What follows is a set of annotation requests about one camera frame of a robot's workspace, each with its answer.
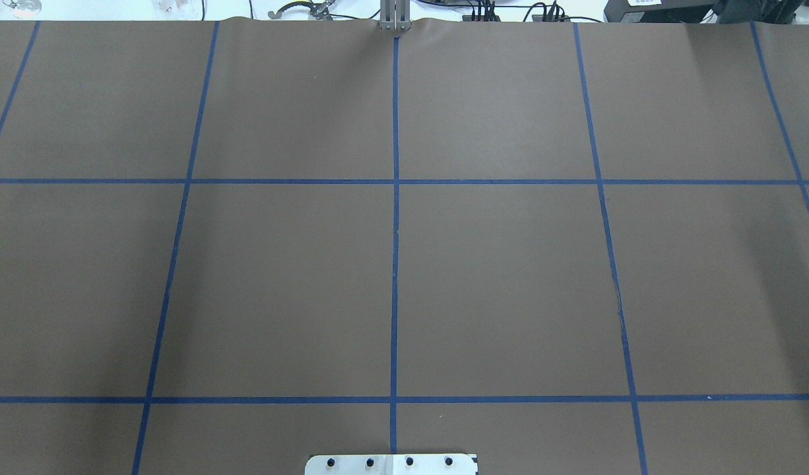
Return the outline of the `white metal mounting plate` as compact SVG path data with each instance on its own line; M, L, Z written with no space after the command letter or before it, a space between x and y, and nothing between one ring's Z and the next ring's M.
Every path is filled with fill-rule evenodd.
M310 457L305 474L478 474L476 455L465 453L353 454Z

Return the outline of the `black device box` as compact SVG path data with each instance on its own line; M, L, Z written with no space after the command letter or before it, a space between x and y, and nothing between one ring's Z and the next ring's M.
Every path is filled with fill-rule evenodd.
M700 23L717 1L607 1L609 23Z

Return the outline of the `clear plastic bag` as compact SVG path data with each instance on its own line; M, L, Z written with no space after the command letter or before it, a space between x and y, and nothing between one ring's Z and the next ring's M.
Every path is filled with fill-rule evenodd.
M33 19L42 12L39 0L3 0L1 3L18 19Z

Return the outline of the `aluminium profile post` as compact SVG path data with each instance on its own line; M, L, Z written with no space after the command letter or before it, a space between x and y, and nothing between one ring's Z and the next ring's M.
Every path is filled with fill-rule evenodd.
M412 21L410 17L409 0L381 0L379 2L379 27L383 31L410 30Z

